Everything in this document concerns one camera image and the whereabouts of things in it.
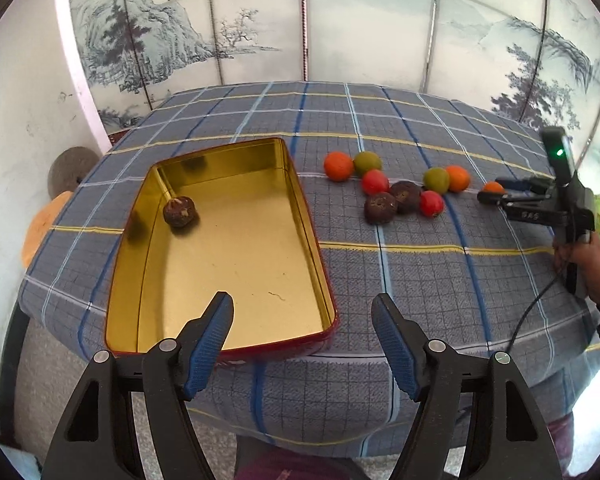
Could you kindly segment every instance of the silver bolt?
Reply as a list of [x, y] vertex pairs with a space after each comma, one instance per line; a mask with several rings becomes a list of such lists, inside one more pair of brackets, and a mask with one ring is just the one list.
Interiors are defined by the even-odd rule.
[[439, 339], [432, 339], [429, 341], [429, 350], [432, 352], [444, 352], [446, 345]]
[[96, 352], [96, 355], [93, 356], [93, 360], [97, 363], [103, 363], [107, 359], [109, 359], [109, 352], [106, 350], [100, 350], [99, 352]]
[[163, 339], [160, 341], [158, 348], [163, 352], [171, 352], [174, 348], [176, 348], [176, 340], [175, 339]]
[[509, 354], [505, 352], [496, 352], [494, 357], [501, 365], [508, 365], [511, 362], [511, 357], [509, 357]]

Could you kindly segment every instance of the hand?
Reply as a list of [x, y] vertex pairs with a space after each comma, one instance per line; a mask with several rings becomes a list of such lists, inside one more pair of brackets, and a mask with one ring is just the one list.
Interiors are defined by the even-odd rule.
[[559, 270], [568, 259], [577, 264], [589, 291], [591, 301], [600, 304], [600, 235], [590, 234], [589, 243], [558, 245], [554, 239], [554, 266]]

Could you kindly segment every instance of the red tomato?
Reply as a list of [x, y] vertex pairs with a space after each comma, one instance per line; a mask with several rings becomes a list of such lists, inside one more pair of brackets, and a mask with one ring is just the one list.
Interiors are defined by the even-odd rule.
[[445, 209], [445, 201], [435, 191], [423, 191], [420, 194], [420, 212], [430, 218], [438, 216]]
[[362, 177], [362, 191], [368, 195], [389, 191], [389, 179], [380, 170], [369, 170]]

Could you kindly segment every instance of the rectangular container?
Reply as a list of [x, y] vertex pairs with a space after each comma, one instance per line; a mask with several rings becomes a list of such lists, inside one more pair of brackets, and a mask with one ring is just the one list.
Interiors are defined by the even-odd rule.
[[[200, 222], [162, 218], [169, 198], [192, 198]], [[146, 352], [198, 318], [214, 294], [234, 298], [222, 361], [315, 351], [337, 312], [309, 210], [286, 144], [227, 144], [154, 164], [136, 197], [113, 273], [106, 341]]]

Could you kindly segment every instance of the tablecloth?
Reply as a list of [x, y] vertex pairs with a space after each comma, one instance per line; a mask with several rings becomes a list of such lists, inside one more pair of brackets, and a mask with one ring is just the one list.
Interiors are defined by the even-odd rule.
[[[416, 404], [392, 377], [371, 325], [387, 292], [427, 335], [462, 352], [503, 349], [554, 276], [552, 234], [507, 221], [475, 193], [498, 176], [550, 172], [538, 133], [467, 104], [373, 85], [269, 82], [175, 94], [134, 127], [80, 184], [22, 282], [21, 308], [73, 352], [104, 347], [120, 235], [149, 167], [171, 156], [262, 136], [288, 144], [301, 177], [340, 327], [315, 355], [216, 369], [192, 416], [289, 449], [330, 456], [399, 452]], [[391, 181], [459, 164], [472, 189], [431, 220], [366, 224], [360, 183], [330, 182], [327, 152], [376, 152]], [[600, 368], [596, 317], [559, 284], [523, 325], [512, 355], [547, 421], [568, 413]], [[461, 408], [469, 400], [463, 399]], [[460, 416], [458, 445], [468, 417]]]

